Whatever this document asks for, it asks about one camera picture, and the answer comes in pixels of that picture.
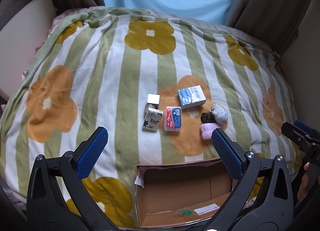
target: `pink sock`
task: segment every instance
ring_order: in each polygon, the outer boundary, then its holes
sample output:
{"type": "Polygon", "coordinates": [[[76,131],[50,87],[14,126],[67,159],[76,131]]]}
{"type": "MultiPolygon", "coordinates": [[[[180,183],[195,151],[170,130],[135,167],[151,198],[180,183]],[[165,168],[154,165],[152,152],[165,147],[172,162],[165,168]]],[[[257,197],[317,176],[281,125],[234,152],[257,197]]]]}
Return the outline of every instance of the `pink sock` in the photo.
{"type": "Polygon", "coordinates": [[[218,123],[203,123],[200,126],[201,137],[203,140],[211,140],[213,130],[220,128],[221,125],[218,123]]]}

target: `striped blanket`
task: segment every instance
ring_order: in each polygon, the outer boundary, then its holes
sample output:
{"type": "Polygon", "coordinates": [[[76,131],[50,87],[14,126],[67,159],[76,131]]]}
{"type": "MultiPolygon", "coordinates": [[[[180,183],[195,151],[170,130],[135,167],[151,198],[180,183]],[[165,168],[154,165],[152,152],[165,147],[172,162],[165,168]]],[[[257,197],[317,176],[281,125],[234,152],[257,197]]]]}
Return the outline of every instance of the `striped blanket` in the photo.
{"type": "MultiPolygon", "coordinates": [[[[200,135],[200,115],[218,103],[224,126],[244,150],[281,154],[293,175],[297,145],[281,134],[293,123],[293,98],[277,55],[236,30],[203,28],[176,17],[104,8],[60,22],[30,64],[0,121],[0,172],[26,196],[35,157],[62,156],[94,132],[109,142],[83,180],[93,199],[119,227],[140,229],[134,200],[137,164],[168,164],[218,157],[200,135]],[[160,110],[179,106],[177,90],[200,85],[206,103],[183,110],[179,134],[142,131],[148,94],[160,110]]],[[[77,212],[59,179],[67,205],[77,212]]]]}

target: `screw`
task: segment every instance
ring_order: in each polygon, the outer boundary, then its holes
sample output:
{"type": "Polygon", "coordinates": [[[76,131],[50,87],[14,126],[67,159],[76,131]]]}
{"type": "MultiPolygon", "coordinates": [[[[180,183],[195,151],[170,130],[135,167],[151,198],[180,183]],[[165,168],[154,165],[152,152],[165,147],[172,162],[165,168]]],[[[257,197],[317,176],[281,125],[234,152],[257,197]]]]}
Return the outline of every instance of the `screw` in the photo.
{"type": "Polygon", "coordinates": [[[67,152],[64,153],[65,157],[71,157],[72,155],[73,155],[72,151],[67,151],[67,152]]]}
{"type": "Polygon", "coordinates": [[[41,161],[43,159],[43,155],[42,154],[39,154],[37,157],[36,157],[36,160],[37,161],[41,161]]]}
{"type": "Polygon", "coordinates": [[[284,160],[284,158],[281,155],[277,155],[276,158],[280,162],[282,162],[284,160]]]}
{"type": "Polygon", "coordinates": [[[249,158],[254,158],[256,155],[253,152],[247,152],[249,158]]]}

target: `bed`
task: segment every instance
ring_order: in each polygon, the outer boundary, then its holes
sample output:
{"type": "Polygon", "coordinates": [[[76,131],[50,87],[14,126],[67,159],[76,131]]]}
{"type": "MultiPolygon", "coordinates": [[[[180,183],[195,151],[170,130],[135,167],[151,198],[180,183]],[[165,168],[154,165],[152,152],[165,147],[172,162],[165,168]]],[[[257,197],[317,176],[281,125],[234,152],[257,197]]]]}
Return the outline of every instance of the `bed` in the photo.
{"type": "MultiPolygon", "coordinates": [[[[103,126],[108,145],[83,184],[117,226],[139,230],[135,165],[217,158],[200,134],[200,115],[214,103],[226,109],[223,129],[233,141],[260,157],[282,155],[294,179],[300,152],[280,129],[296,120],[292,92],[279,56],[266,43],[236,29],[151,10],[69,11],[53,22],[10,94],[0,120],[1,177],[26,197],[38,154],[62,156],[103,126]],[[156,133],[142,130],[149,93],[160,94],[164,110],[179,105],[178,89],[195,85],[207,101],[183,110],[178,135],[163,126],[156,133]]],[[[259,180],[252,198],[258,189],[259,180]]]]}

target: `blue and white box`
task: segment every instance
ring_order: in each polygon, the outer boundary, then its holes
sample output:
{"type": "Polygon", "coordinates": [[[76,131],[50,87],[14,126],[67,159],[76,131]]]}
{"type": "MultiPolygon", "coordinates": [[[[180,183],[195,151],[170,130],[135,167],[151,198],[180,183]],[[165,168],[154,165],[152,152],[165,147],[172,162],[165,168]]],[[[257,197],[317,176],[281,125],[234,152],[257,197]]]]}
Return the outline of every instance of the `blue and white box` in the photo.
{"type": "Polygon", "coordinates": [[[182,109],[203,105],[206,101],[200,85],[186,89],[179,89],[178,97],[182,109]]]}

